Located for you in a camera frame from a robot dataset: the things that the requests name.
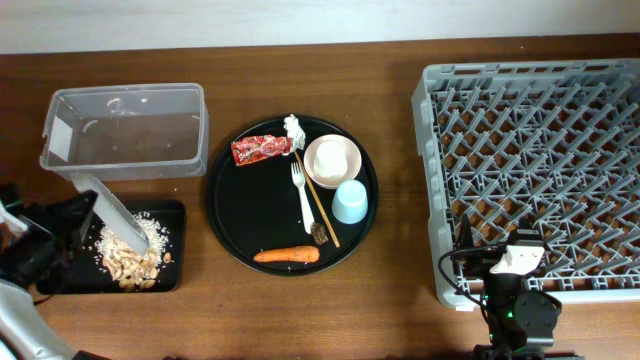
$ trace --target fork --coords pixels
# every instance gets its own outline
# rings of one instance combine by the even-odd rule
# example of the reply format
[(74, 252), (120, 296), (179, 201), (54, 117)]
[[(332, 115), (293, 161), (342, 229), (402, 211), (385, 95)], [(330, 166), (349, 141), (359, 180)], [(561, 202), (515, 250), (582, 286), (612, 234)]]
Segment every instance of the fork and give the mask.
[(313, 223), (313, 214), (311, 213), (311, 207), (309, 207), (309, 200), (307, 200), (307, 193), (304, 191), (304, 174), (297, 162), (291, 164), (291, 178), (293, 179), (293, 185), (298, 188), (298, 194), (300, 195), (300, 207), (302, 207), (302, 222), (304, 223), (304, 231), (307, 234), (311, 234), (311, 224)]

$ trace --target clear plastic box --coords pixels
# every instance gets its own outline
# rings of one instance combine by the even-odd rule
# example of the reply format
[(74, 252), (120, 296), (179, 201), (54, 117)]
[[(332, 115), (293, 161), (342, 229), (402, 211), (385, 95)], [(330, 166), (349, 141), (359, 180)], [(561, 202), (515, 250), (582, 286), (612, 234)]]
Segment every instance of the clear plastic box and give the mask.
[(51, 99), (40, 165), (69, 179), (202, 176), (209, 114), (198, 84), (58, 90)]

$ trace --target white wall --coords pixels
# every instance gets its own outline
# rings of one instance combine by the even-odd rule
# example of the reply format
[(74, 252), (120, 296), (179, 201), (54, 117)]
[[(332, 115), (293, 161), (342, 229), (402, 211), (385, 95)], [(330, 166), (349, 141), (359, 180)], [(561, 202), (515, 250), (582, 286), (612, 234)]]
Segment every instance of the white wall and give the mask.
[(637, 0), (0, 0), (0, 53), (640, 32)]

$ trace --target chopsticks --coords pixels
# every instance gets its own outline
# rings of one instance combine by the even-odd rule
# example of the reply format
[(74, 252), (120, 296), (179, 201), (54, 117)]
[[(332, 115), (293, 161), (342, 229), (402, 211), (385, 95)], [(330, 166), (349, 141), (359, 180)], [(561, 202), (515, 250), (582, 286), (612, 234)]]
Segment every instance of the chopsticks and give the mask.
[(311, 194), (313, 194), (313, 199), (316, 201), (316, 205), (318, 205), (318, 209), (320, 210), (320, 214), (322, 214), (322, 218), (324, 219), (324, 223), (327, 224), (327, 229), (329, 229), (329, 234), (331, 234), (331, 239), (336, 247), (340, 247), (340, 242), (338, 241), (338, 237), (336, 233), (333, 232), (333, 228), (331, 227), (331, 223), (329, 222), (329, 218), (327, 214), (324, 212), (324, 208), (322, 207), (322, 203), (320, 203), (320, 199), (318, 198), (318, 194), (316, 194), (316, 189), (313, 188), (313, 184), (311, 179), (309, 179), (309, 175), (307, 175), (307, 169), (304, 168), (304, 164), (302, 160), (300, 160), (300, 156), (298, 156), (298, 152), (293, 152), (296, 155), (296, 160), (298, 160), (298, 164), (302, 168), (302, 173), (304, 174), (304, 178), (307, 180), (307, 184), (309, 184), (309, 189), (311, 189)]

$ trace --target light blue cup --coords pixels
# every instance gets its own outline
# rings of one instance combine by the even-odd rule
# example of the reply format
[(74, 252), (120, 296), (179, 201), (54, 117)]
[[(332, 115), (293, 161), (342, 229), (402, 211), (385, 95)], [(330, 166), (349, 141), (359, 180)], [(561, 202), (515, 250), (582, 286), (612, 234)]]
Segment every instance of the light blue cup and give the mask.
[(347, 180), (338, 186), (331, 211), (344, 224), (355, 224), (367, 215), (367, 189), (358, 180)]

